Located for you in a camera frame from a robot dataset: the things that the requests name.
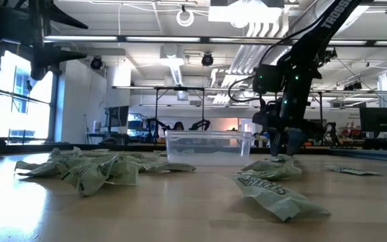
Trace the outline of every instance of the clear plastic bin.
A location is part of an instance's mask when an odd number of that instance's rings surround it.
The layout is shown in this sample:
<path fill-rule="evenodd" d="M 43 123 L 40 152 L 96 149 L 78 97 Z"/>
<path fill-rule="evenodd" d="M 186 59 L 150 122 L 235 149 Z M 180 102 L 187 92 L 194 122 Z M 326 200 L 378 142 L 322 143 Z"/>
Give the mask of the clear plastic bin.
<path fill-rule="evenodd" d="M 250 132 L 169 130 L 165 134 L 169 162 L 227 166 L 250 163 Z"/>

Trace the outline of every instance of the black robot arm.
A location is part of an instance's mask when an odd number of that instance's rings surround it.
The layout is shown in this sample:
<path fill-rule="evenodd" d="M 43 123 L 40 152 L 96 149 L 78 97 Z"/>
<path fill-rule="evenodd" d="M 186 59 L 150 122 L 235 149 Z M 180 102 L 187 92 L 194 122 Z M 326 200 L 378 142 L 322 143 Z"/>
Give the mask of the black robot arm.
<path fill-rule="evenodd" d="M 253 116 L 254 123 L 263 125 L 270 132 L 272 155 L 277 155 L 282 145 L 280 137 L 283 132 L 289 135 L 288 155 L 293 155 L 305 141 L 305 134 L 311 125 L 304 120 L 304 114 L 310 105 L 308 95 L 312 80 L 322 78 L 318 71 L 318 66 L 322 64 L 320 60 L 331 38 L 362 2 L 334 1 L 310 26 L 311 30 L 278 60 L 276 66 L 260 63 L 254 76 L 253 90 L 260 94 L 284 93 L 275 103 L 266 106 L 261 104 L 260 112 Z"/>
<path fill-rule="evenodd" d="M 204 130 L 207 130 L 210 127 L 210 121 L 200 120 L 195 124 L 192 124 L 192 127 L 189 130 L 199 130 L 201 127 L 204 127 Z"/>
<path fill-rule="evenodd" d="M 169 125 L 165 125 L 164 123 L 157 120 L 156 118 L 148 118 L 148 119 L 146 119 L 146 122 L 147 122 L 147 126 L 148 126 L 148 142 L 149 143 L 151 142 L 151 139 L 153 137 L 151 122 L 155 122 L 155 139 L 159 138 L 159 135 L 158 135 L 158 129 L 159 129 L 158 127 L 159 126 L 162 127 L 162 130 L 164 130 L 164 132 L 167 130 L 171 130 L 171 127 Z"/>

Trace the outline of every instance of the window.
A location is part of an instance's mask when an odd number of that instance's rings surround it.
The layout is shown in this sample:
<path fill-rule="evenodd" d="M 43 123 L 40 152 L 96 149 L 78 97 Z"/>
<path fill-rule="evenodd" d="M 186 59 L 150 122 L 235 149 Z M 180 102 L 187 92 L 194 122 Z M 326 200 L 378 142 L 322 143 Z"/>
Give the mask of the window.
<path fill-rule="evenodd" d="M 0 136 L 47 139 L 53 73 L 30 77 L 29 61 L 5 52 L 0 72 Z"/>

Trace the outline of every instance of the person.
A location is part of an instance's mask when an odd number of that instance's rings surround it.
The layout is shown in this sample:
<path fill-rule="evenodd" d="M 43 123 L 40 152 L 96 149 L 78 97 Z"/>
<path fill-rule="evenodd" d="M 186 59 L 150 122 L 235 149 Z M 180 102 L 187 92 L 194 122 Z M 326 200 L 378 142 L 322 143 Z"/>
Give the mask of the person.
<path fill-rule="evenodd" d="M 182 122 L 176 122 L 174 124 L 173 130 L 185 130 L 185 128 L 183 127 L 183 123 Z"/>

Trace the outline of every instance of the workbench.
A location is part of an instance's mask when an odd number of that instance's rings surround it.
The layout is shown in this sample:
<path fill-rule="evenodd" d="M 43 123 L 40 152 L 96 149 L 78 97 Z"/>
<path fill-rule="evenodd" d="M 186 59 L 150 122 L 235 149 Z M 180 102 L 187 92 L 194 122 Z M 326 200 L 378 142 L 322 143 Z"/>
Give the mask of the workbench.
<path fill-rule="evenodd" d="M 105 184 L 94 196 L 82 198 L 57 177 L 14 174 L 16 161 L 39 163 L 47 156 L 0 158 L 0 241 L 387 241 L 386 161 L 298 155 L 302 178 L 279 183 L 332 215 L 285 224 L 243 197 L 228 176 L 240 167 L 142 173 L 138 186 Z M 383 176 L 323 171 L 331 164 Z"/>

